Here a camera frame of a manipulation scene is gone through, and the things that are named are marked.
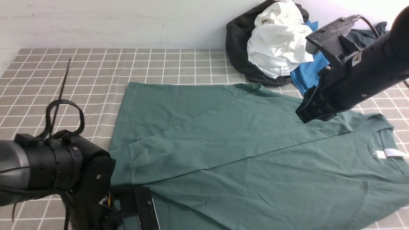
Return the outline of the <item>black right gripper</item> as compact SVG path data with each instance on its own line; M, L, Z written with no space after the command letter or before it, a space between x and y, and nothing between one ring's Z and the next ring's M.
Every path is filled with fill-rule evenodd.
M370 80L370 73L364 68L333 68L320 78L318 86L305 93L296 114L304 124L313 120L330 121L368 97Z

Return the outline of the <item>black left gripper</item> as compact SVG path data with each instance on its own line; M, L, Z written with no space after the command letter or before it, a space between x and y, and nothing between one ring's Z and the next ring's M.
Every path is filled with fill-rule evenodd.
M92 159L79 187L69 195L70 224L74 230L127 230L126 218L135 217L137 230L159 230L151 191L140 185L111 186L115 160Z

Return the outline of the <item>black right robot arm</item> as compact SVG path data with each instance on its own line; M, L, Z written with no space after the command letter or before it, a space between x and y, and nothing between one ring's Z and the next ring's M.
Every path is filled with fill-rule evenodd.
M321 52L329 65L319 71L318 85L304 94L296 110L302 122L329 121L408 79L409 8L398 14L390 31L362 50L346 38L361 17L339 18L307 36L306 51Z

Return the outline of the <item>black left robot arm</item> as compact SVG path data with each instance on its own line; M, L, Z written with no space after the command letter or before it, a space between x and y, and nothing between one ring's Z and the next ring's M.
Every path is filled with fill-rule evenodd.
M1 206L60 195L64 229L126 229L136 217L139 230L159 230L148 187L111 186L116 165L110 154L75 132L62 130L44 139L17 134L1 140Z

